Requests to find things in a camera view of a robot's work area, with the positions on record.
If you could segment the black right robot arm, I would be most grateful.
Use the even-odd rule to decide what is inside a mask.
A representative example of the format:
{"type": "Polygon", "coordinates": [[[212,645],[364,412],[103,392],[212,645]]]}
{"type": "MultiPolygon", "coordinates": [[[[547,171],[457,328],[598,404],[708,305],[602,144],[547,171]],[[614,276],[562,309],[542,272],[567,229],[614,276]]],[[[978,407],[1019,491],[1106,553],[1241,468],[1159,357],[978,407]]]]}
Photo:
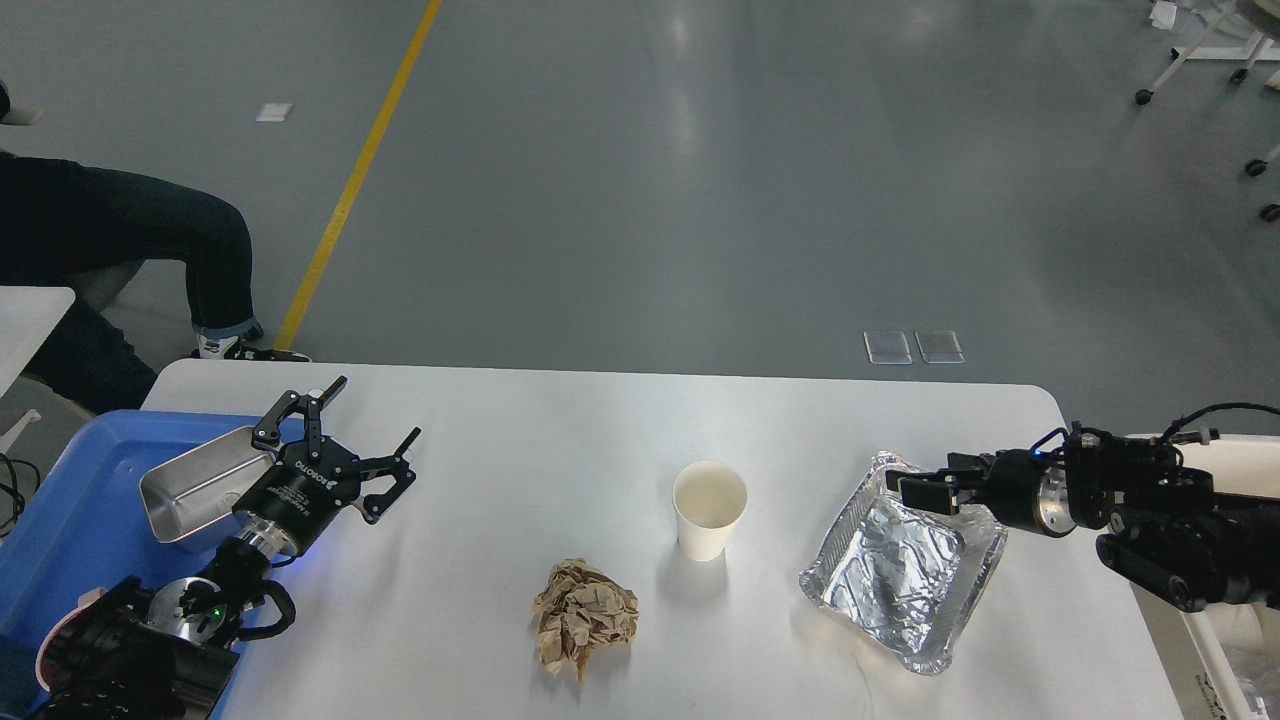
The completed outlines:
{"type": "Polygon", "coordinates": [[[951,452],[938,470],[890,470],[884,482],[915,510],[952,516],[979,503],[1001,524],[1039,536],[1096,530],[1106,568],[1183,612],[1212,603],[1276,609],[1277,501],[1219,493],[1212,474],[1189,466],[1183,452],[1219,439],[1194,421],[1229,409],[1198,409],[1155,437],[1074,421],[1028,448],[951,452]]]}

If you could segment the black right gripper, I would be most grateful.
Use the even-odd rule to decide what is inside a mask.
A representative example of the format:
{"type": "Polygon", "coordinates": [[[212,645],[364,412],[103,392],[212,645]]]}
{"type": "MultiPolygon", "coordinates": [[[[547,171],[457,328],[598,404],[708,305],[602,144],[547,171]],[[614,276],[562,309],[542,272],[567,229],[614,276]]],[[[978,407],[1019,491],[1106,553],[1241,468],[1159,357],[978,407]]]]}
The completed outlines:
{"type": "Polygon", "coordinates": [[[914,510],[957,515],[978,502],[1014,529],[1062,538],[1076,528],[1065,470],[1032,450],[948,454],[933,471],[886,470],[884,483],[914,510]]]}

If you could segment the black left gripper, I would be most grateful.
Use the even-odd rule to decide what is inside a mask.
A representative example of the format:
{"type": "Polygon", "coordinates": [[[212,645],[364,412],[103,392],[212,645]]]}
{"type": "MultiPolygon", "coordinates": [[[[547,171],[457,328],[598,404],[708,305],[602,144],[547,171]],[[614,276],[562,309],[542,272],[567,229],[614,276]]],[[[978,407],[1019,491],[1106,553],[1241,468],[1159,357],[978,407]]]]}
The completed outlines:
{"type": "Polygon", "coordinates": [[[236,501],[232,512],[244,530],[268,537],[275,555],[301,556],[347,506],[356,506],[369,525],[415,483],[407,452],[420,437],[415,427],[387,456],[360,459],[323,433],[321,413],[347,384],[339,375],[319,396],[284,392],[251,430],[251,445],[270,454],[268,470],[236,501]],[[282,423],[303,419],[302,448],[282,442],[282,423]],[[390,477],[392,486],[362,495],[364,483],[390,477]]]}

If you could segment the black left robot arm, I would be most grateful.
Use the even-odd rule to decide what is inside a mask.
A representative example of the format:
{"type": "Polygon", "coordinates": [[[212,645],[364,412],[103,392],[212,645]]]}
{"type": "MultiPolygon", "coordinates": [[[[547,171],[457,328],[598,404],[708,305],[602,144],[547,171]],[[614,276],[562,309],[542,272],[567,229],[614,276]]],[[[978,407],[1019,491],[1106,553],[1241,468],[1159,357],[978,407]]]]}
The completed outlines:
{"type": "Polygon", "coordinates": [[[147,471],[140,495],[154,537],[189,544],[225,530],[198,571],[156,589],[127,577],[82,594],[46,634],[36,719],[207,719],[239,661],[237,646],[288,630],[294,601],[271,573],[303,556],[340,510],[376,524],[415,483],[412,429],[390,454],[360,457],[323,429],[346,387],[288,389],[238,427],[147,471]]]}

